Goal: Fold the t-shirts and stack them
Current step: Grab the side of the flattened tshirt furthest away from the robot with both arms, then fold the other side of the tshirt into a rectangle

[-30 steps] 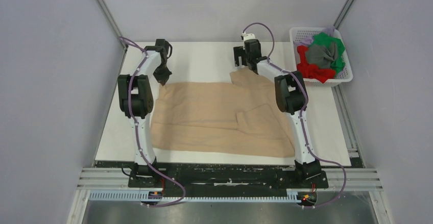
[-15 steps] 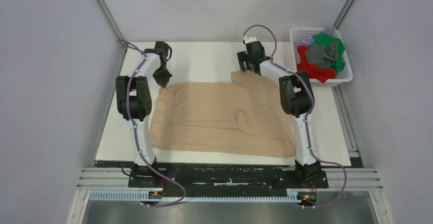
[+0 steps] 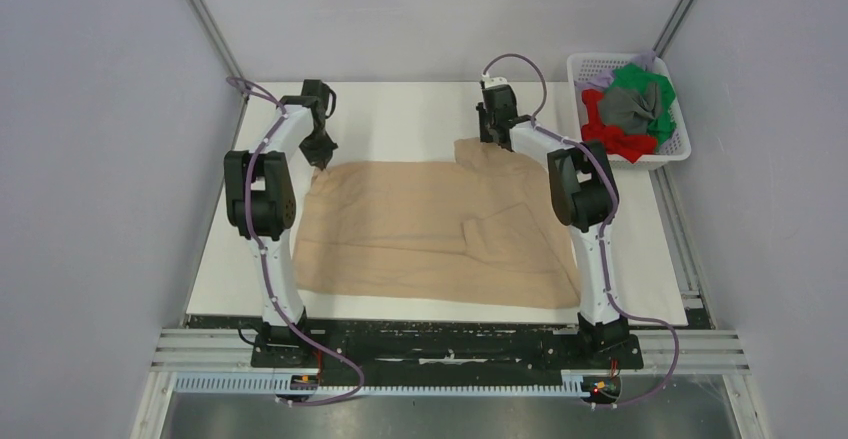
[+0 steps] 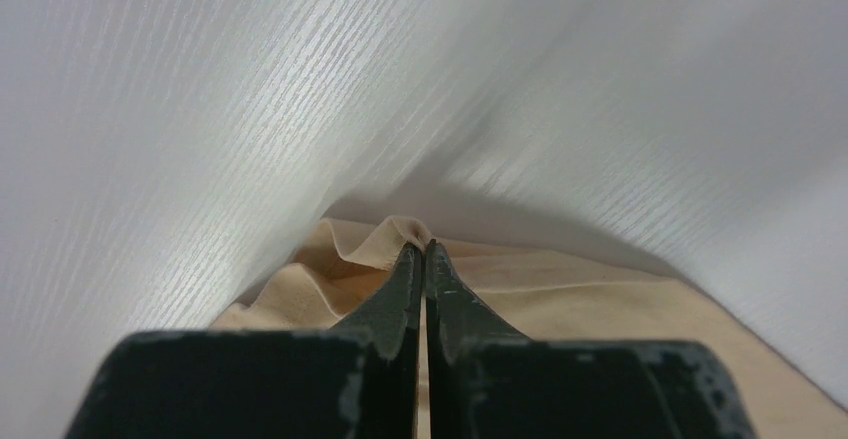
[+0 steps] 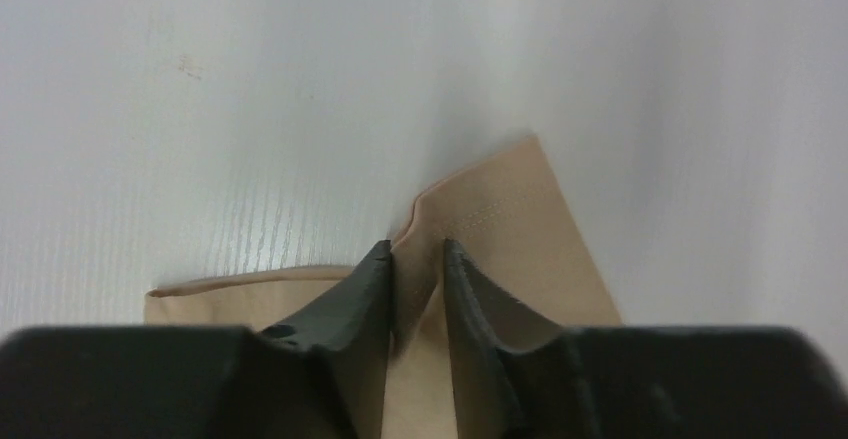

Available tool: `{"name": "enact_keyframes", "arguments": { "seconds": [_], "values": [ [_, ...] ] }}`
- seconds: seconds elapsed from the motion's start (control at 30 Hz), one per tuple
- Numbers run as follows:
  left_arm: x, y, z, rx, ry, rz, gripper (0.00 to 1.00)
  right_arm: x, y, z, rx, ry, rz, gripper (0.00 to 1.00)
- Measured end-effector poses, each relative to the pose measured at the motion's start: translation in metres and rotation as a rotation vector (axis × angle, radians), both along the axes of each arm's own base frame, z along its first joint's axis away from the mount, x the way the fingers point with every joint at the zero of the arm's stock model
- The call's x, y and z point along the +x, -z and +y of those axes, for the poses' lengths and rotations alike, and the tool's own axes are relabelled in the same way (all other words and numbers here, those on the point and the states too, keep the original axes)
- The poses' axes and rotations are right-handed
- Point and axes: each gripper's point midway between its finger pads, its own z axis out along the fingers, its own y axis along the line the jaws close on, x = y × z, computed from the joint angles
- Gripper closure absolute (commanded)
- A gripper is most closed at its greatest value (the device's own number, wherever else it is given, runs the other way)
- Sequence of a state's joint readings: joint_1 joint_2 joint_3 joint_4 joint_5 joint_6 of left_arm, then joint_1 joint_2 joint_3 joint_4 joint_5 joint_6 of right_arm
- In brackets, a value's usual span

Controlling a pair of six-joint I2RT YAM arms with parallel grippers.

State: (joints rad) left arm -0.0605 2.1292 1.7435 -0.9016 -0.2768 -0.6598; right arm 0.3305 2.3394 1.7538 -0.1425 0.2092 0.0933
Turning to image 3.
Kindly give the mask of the beige t shirt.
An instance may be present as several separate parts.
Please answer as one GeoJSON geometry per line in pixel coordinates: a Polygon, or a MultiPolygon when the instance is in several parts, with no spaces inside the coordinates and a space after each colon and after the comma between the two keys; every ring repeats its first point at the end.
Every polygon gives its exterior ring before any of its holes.
{"type": "Polygon", "coordinates": [[[293,261],[316,293],[562,309],[580,274],[535,160],[474,139],[450,162],[352,162],[314,174],[293,261]]]}

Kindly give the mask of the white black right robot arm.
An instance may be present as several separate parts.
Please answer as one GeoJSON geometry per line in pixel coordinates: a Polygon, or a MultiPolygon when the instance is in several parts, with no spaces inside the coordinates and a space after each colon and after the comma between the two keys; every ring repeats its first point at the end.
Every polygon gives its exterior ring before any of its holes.
{"type": "Polygon", "coordinates": [[[607,153],[597,141],[577,142],[521,115],[516,95],[504,79],[484,78],[480,87],[482,101],[476,106],[480,139],[523,154],[548,173],[551,205],[568,228],[581,274],[578,355],[585,364],[602,367],[630,336],[628,319],[618,304],[608,237],[618,191],[607,153]]]}

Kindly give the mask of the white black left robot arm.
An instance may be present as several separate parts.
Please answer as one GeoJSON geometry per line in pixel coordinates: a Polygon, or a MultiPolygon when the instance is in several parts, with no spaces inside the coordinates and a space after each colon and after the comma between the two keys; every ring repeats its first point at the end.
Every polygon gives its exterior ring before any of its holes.
{"type": "Polygon", "coordinates": [[[225,208],[229,223],[249,241],[265,293],[257,347],[274,348],[288,365],[302,366],[316,343],[305,331],[307,314],[291,253],[298,195],[290,162],[300,155],[313,168],[327,168],[338,148],[326,130],[337,96],[319,79],[306,79],[298,95],[280,98],[247,79],[227,82],[275,106],[256,143],[224,157],[225,208]]]}

